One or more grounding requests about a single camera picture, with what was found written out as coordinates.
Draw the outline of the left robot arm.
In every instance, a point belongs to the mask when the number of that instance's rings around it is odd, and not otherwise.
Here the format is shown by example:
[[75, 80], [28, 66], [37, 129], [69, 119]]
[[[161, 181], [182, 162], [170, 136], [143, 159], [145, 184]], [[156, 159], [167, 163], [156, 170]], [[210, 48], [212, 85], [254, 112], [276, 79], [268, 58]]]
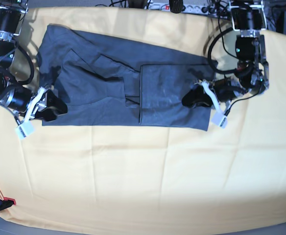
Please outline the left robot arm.
[[[190, 90], [182, 99], [182, 104], [188, 108], [214, 107], [224, 116], [228, 116], [233, 105], [263, 94], [269, 88], [269, 64], [266, 60], [265, 39], [261, 34], [267, 23], [264, 5], [261, 0], [230, 0], [222, 4], [220, 0], [213, 0], [206, 6], [206, 11], [213, 10], [220, 20], [226, 17], [232, 26], [220, 30], [213, 39], [207, 51], [210, 68], [223, 79], [200, 79], [195, 89]], [[218, 40], [232, 31], [237, 32], [235, 54], [237, 67], [230, 70], [217, 68], [212, 59], [212, 51]]]

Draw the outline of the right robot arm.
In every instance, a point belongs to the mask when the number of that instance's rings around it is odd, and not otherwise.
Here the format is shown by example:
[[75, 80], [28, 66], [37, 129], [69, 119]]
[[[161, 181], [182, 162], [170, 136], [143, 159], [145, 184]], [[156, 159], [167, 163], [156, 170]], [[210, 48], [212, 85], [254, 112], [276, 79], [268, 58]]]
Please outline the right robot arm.
[[[26, 0], [0, 0], [0, 106], [12, 114], [17, 124], [33, 119], [53, 121], [68, 111], [51, 86], [36, 91], [27, 88], [34, 78], [34, 64], [17, 40], [27, 13]], [[10, 71], [16, 51], [28, 62], [30, 74], [26, 80], [18, 80]]]

